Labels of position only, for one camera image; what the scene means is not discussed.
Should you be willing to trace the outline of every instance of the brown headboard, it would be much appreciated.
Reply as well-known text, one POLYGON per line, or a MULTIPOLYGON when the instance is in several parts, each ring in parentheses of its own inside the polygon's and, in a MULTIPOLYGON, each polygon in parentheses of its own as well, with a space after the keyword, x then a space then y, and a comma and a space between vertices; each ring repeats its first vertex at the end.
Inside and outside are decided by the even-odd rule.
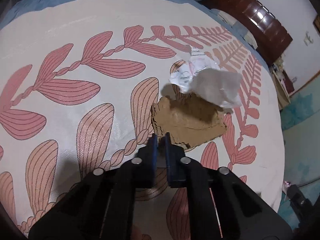
POLYGON ((257 0, 203 0, 209 9, 230 14, 241 22, 255 37, 257 51, 271 66, 292 41, 281 23, 257 0))

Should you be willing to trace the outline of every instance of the mattress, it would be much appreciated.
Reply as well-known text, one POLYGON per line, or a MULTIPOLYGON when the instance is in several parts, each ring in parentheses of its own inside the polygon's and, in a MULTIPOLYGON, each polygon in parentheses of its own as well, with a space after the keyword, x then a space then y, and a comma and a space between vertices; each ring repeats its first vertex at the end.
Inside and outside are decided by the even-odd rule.
MULTIPOLYGON (((86 174, 118 168, 153 133, 150 107, 183 97, 170 72, 189 46, 243 75, 228 131, 187 156, 230 168, 277 211, 284 143, 276 90, 261 57, 193 0, 23 0, 0 31, 0 201, 25 234, 86 174)), ((138 190, 141 239, 187 239, 187 195, 138 190)))

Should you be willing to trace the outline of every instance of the silver rivet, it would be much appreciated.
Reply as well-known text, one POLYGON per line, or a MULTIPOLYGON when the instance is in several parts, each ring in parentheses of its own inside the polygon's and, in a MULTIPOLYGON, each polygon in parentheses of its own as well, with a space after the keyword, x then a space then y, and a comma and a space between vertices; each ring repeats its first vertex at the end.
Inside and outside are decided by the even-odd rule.
POLYGON ((96 176, 99 176, 101 174, 104 173, 104 170, 102 168, 96 168, 93 170, 93 174, 96 175, 96 176))
POLYGON ((182 157, 182 158, 180 159, 180 161, 181 161, 183 164, 189 164, 189 163, 191 163, 191 159, 188 158, 188 157, 182 157))
POLYGON ((229 169, 227 167, 220 167, 219 172, 223 175, 227 175, 229 173, 229 169))
POLYGON ((140 164, 140 163, 142 163, 142 159, 141 159, 141 158, 133 158, 133 159, 131 160, 131 162, 132 162, 133 164, 140 164))

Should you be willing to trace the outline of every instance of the glossy headboard panel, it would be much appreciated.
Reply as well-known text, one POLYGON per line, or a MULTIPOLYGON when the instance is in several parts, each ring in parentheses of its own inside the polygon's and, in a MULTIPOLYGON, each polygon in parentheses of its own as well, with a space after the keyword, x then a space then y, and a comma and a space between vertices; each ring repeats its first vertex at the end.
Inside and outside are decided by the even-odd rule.
POLYGON ((225 11, 246 26, 257 41, 257 51, 269 66, 292 41, 287 30, 257 0, 203 0, 200 3, 209 9, 225 11))

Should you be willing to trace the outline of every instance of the torn cardboard edge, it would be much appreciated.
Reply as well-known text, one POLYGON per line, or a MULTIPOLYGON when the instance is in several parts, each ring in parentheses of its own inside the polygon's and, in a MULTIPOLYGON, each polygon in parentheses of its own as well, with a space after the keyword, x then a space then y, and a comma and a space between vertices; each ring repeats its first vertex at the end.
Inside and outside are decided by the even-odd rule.
POLYGON ((151 107, 151 122, 162 138, 170 133, 171 142, 184 150, 211 141, 227 131, 223 109, 191 94, 183 100, 161 97, 151 107))

